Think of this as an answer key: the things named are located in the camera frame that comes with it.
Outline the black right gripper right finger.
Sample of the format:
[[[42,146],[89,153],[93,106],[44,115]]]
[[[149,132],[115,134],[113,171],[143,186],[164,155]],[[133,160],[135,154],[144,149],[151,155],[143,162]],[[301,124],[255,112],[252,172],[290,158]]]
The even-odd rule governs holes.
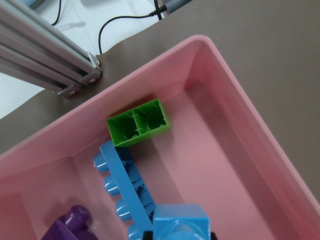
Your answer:
[[[214,232],[210,233],[210,240],[218,240],[218,238]]]

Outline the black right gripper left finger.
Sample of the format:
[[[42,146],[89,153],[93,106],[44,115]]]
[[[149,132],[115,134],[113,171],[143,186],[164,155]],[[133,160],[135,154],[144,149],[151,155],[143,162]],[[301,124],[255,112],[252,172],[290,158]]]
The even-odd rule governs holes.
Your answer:
[[[145,231],[142,240],[153,240],[153,231]]]

